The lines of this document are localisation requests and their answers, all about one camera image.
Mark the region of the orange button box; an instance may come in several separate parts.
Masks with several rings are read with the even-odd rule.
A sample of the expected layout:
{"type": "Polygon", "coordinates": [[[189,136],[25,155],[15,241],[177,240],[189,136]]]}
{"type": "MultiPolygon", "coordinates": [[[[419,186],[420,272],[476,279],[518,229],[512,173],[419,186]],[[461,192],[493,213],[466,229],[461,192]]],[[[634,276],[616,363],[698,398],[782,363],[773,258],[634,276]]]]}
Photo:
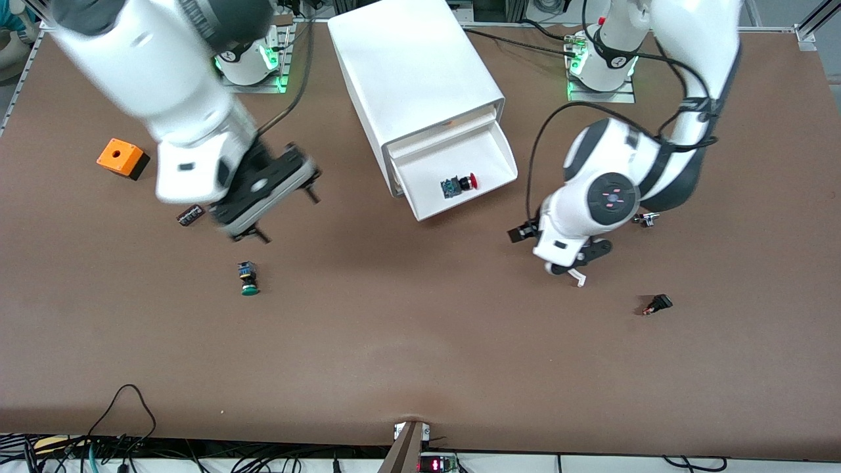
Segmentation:
{"type": "Polygon", "coordinates": [[[150,156],[141,147],[111,138],[96,159],[105,170],[132,181],[138,181],[150,162],[150,156]]]}

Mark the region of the white drawer cabinet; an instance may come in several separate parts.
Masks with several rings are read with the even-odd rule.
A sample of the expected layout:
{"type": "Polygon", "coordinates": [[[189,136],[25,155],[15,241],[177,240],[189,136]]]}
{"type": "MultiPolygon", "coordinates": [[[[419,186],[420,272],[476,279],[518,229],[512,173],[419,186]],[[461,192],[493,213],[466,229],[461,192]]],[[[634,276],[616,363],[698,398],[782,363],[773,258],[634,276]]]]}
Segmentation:
{"type": "Polygon", "coordinates": [[[445,0],[378,0],[327,22],[355,113],[393,197],[386,150],[505,98],[445,0]]]}

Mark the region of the aluminium frame rail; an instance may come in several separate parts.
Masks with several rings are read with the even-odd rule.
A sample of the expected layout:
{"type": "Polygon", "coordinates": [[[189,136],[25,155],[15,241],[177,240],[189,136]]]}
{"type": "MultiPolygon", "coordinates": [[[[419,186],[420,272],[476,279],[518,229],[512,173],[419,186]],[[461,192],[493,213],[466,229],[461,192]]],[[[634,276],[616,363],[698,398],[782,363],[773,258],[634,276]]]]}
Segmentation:
{"type": "Polygon", "coordinates": [[[55,30],[46,3],[22,4],[23,9],[13,15],[21,21],[21,29],[0,26],[0,137],[8,129],[46,34],[55,30]]]}
{"type": "Polygon", "coordinates": [[[841,0],[820,0],[816,8],[798,24],[795,24],[795,34],[800,51],[814,52],[817,50],[815,34],[817,30],[841,12],[841,0]]]}

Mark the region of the device with red display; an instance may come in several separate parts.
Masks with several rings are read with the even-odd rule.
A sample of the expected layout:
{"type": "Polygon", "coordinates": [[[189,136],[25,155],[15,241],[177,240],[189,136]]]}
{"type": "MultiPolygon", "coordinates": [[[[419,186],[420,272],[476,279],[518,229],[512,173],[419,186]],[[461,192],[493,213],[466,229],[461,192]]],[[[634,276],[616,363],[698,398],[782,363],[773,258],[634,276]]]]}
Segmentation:
{"type": "Polygon", "coordinates": [[[459,469],[454,454],[421,454],[417,461],[417,473],[459,473],[459,469]]]}

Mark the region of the red push button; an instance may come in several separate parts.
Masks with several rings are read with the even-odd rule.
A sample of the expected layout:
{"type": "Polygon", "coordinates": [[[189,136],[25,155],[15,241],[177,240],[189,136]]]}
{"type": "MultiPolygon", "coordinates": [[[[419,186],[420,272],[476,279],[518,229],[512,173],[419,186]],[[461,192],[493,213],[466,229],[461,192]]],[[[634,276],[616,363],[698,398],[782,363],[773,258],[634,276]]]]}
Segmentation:
{"type": "Polygon", "coordinates": [[[475,191],[478,188],[478,180],[475,174],[471,173],[464,177],[454,176],[451,179],[445,179],[440,186],[445,200],[450,200],[463,192],[475,191]]]}

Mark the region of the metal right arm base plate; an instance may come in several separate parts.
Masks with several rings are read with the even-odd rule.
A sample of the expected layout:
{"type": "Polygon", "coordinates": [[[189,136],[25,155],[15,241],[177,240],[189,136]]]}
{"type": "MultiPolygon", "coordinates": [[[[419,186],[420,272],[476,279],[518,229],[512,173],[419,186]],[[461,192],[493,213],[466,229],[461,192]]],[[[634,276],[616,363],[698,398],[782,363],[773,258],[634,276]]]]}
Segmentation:
{"type": "Polygon", "coordinates": [[[235,93],[285,93],[296,24],[270,25],[265,37],[214,57],[223,86],[235,93]]]}

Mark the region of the white drawer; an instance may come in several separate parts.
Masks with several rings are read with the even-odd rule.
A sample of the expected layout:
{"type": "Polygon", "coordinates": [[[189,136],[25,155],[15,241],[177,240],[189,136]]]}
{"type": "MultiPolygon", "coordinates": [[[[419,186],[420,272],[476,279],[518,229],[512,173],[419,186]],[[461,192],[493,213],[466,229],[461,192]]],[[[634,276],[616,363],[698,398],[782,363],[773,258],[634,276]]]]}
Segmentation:
{"type": "Polygon", "coordinates": [[[477,110],[470,111],[459,117],[444,121],[423,131],[410,134],[408,137],[397,139],[386,145],[386,150],[391,154],[410,154],[420,152],[426,148],[437,146],[451,139],[462,137],[466,133],[476,131],[484,126],[491,125],[497,120],[497,109],[493,105],[487,105],[477,110]]]}
{"type": "Polygon", "coordinates": [[[421,150],[392,156],[396,180],[417,221],[424,221],[512,183],[518,170],[512,150],[497,122],[421,150]],[[475,180],[468,191],[446,197],[442,183],[475,180]]]}

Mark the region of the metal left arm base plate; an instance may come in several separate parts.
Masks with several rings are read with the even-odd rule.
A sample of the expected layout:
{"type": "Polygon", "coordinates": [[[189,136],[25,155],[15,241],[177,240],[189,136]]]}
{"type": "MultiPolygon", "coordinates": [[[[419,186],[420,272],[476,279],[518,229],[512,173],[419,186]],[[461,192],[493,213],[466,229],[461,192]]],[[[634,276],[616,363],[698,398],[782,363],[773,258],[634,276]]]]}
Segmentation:
{"type": "Polygon", "coordinates": [[[637,57],[618,57],[612,64],[598,54],[586,33],[595,37],[597,24],[591,24],[574,36],[576,42],[564,46],[573,56],[566,59],[570,100],[633,104],[633,73],[637,57]]]}

